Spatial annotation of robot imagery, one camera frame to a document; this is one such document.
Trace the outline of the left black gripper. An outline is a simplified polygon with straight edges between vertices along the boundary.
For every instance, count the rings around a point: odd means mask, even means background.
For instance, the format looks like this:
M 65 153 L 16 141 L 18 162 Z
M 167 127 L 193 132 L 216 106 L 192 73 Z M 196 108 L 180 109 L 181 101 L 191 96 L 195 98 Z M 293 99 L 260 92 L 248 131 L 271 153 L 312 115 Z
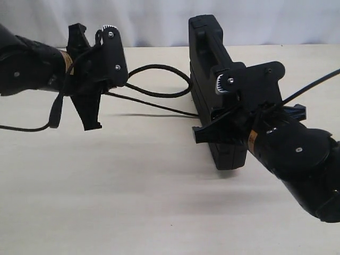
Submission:
M 109 77 L 102 46 L 90 48 L 85 36 L 87 27 L 80 23 L 69 26 L 68 53 L 81 53 L 65 75 L 62 95 L 70 96 L 85 131 L 101 129 L 98 121 L 101 94 L 116 88 Z

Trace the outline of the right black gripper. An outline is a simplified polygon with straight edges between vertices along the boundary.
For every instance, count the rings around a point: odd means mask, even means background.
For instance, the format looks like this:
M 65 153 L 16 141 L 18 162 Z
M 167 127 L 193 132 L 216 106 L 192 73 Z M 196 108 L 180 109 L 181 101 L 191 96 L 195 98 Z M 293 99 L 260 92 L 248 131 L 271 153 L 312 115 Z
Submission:
M 300 145 L 305 137 L 306 107 L 283 106 L 266 114 L 260 108 L 249 113 L 241 107 L 222 112 L 209 124 L 194 126 L 195 143 L 210 149 L 284 149 Z

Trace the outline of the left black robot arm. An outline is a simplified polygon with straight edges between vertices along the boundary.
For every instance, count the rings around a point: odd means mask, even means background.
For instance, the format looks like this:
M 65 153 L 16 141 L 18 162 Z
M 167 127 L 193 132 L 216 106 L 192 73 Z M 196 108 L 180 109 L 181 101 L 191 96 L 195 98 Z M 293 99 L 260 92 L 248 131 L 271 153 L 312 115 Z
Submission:
M 98 30 L 91 46 L 80 23 L 69 26 L 66 50 L 19 36 L 1 25 L 1 96 L 25 90 L 57 93 L 42 131 L 60 125 L 63 101 L 70 97 L 85 130 L 101 128 L 100 99 L 110 89 L 122 86 L 126 76 L 121 65 L 107 56 L 118 49 L 113 27 Z

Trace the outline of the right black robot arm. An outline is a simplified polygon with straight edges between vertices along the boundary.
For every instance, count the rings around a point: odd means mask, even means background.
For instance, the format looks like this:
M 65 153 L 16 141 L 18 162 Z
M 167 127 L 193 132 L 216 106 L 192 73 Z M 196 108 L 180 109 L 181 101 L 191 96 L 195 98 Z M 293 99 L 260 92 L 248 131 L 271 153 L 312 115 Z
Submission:
M 322 129 L 308 128 L 286 110 L 242 107 L 193 127 L 196 143 L 235 143 L 289 190 L 310 215 L 339 222 L 339 142 Z

